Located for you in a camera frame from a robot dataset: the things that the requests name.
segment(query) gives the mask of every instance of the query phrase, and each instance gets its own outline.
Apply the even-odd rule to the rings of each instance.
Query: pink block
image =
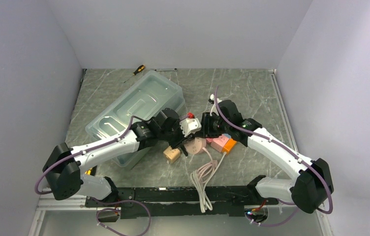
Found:
[[[211,147],[217,150],[218,152],[221,152],[223,150],[224,145],[229,141],[230,139],[227,138],[224,135],[221,135],[218,138],[213,139],[211,142]]]

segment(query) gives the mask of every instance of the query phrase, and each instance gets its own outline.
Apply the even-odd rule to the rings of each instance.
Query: gray wall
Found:
[[[370,235],[370,1],[314,0],[277,71],[300,150],[330,164],[335,235]]]
[[[83,68],[276,68],[312,0],[48,0]]]
[[[0,235],[27,235],[34,182],[64,141],[82,70],[45,1],[0,1]]]

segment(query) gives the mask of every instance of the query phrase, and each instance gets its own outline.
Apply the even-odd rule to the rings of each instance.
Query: screwdriver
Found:
[[[132,76],[130,76],[130,78],[128,78],[127,80],[131,79],[131,77],[133,77],[133,76],[137,75],[138,73],[142,72],[145,68],[146,68],[146,67],[145,67],[144,65],[139,66],[139,67],[137,68],[137,70],[133,72],[133,75],[132,75]]]

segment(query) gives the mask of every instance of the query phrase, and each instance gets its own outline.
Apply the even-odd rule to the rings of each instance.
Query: marble table surface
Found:
[[[132,77],[132,69],[89,69],[86,71],[72,114],[66,143],[69,147],[90,143],[93,139],[85,126],[139,80],[148,70]],[[219,86],[220,99],[236,103],[244,118],[260,122],[272,135],[292,146],[280,112],[271,76],[266,69],[178,69],[160,72],[183,88],[185,109],[197,118],[209,111],[210,94]],[[131,169],[119,167],[113,160],[98,165],[98,176],[110,177],[117,187],[192,186],[189,174],[209,161],[206,153],[181,157],[167,164],[163,151],[168,144],[158,142]],[[214,159],[221,154],[207,147]],[[246,185],[258,175],[289,178],[277,165],[260,153],[238,143],[227,155],[209,186]]]

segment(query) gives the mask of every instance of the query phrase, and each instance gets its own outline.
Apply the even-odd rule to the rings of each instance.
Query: transparent plastic container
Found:
[[[149,119],[165,108],[182,115],[185,112],[184,105],[184,95],[179,85],[157,72],[149,71],[91,121],[85,130],[94,139],[100,140],[122,132],[132,115]],[[131,169],[149,149],[120,155],[113,160],[120,167]]]

